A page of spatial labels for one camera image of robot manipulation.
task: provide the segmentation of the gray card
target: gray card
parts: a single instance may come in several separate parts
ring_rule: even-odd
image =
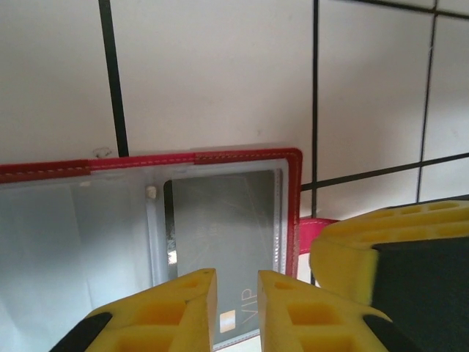
[[[217,270],[215,344],[259,328],[257,271],[273,269],[276,187],[274,171],[165,184],[170,276]]]

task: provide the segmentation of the black rubber tip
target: black rubber tip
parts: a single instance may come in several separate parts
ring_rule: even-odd
[[[389,320],[364,315],[363,320],[388,352],[423,352]]]
[[[425,352],[469,351],[469,237],[381,243],[372,306]]]
[[[68,332],[51,352],[85,352],[112,318],[108,312],[83,319]]]

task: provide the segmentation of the card holder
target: card holder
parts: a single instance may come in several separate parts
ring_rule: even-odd
[[[296,275],[300,161],[282,149],[0,166],[0,340],[47,351],[94,308],[208,263],[215,348],[258,334],[257,271]]]

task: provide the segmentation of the card chip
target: card chip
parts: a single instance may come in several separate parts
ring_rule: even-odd
[[[236,328],[236,311],[230,310],[229,312],[220,314],[220,333],[224,333]]]

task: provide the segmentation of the tiled wall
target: tiled wall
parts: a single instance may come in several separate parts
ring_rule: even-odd
[[[315,3],[313,215],[468,194],[469,2]]]
[[[0,163],[283,142],[303,216],[467,194],[468,4],[2,1]]]

